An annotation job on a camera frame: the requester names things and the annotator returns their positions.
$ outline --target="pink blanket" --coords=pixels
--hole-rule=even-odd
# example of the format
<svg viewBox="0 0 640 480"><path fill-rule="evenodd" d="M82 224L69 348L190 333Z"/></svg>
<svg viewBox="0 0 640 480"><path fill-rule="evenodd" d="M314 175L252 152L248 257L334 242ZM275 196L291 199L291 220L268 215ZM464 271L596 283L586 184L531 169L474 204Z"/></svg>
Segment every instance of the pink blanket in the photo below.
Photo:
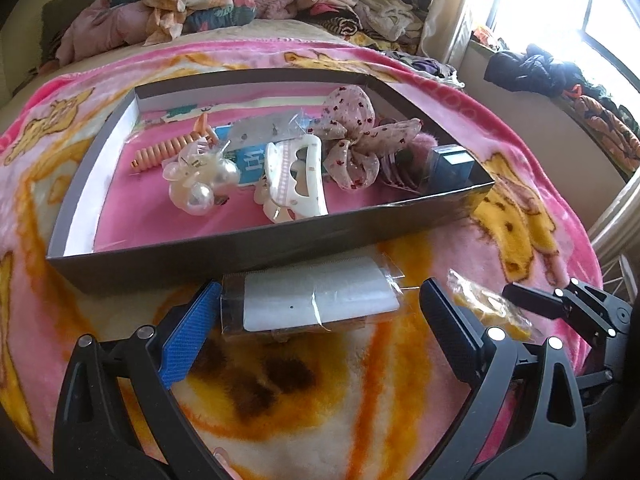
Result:
<svg viewBox="0 0 640 480"><path fill-rule="evenodd" d="M109 113L135 85L215 70L331 68L370 73L437 120L496 185L470 218L382 249L416 285L449 268L493 290L507 282L550 290L570 276L602 285L587 235L524 143L468 96L420 78L372 50L303 41L211 41L162 50L43 85L0 137L0 402L51 464L52 424L79 335L129 336L158 322L198 284L89 298L46 263L60 202ZM138 232L141 226L133 226ZM404 479L433 449L468 388L455 380L418 312L350 333L286 344L225 344L213 332L175 396L204 442L250 479ZM580 367L588 346L562 322L535 319ZM280 371L271 374L275 367ZM147 452L160 457L122 385ZM505 404L480 458L495 452Z"/></svg>

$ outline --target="curtain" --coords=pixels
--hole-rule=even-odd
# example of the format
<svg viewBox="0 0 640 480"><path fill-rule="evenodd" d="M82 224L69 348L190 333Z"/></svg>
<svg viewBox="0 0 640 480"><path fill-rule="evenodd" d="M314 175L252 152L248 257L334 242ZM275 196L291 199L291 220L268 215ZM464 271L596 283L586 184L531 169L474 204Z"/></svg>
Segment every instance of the curtain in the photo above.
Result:
<svg viewBox="0 0 640 480"><path fill-rule="evenodd" d="M472 32L469 7L469 0L432 0L419 51L460 68Z"/></svg>
<svg viewBox="0 0 640 480"><path fill-rule="evenodd" d="M640 171L589 229L589 240L601 264L622 253L640 264Z"/></svg>

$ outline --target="silver screw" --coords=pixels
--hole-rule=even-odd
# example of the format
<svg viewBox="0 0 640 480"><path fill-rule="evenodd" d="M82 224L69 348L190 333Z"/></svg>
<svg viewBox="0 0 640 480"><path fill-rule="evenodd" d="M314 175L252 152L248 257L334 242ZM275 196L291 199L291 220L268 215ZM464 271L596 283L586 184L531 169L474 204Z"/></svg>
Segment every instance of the silver screw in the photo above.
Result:
<svg viewBox="0 0 640 480"><path fill-rule="evenodd" d="M80 348L85 348L89 346L93 341L94 341L93 337L91 337L89 334L84 334L78 338L78 346Z"/></svg>
<svg viewBox="0 0 640 480"><path fill-rule="evenodd" d="M486 333L494 341L502 341L506 336L504 330L498 328L497 326L492 326L489 330L486 331Z"/></svg>
<svg viewBox="0 0 640 480"><path fill-rule="evenodd" d="M561 350L562 349L562 340L559 337L551 336L549 338L549 346L551 346L551 348L553 348L555 350Z"/></svg>
<svg viewBox="0 0 640 480"><path fill-rule="evenodd" d="M140 339L149 339L153 334L154 334L154 328L151 325L141 326L136 331L136 335Z"/></svg>

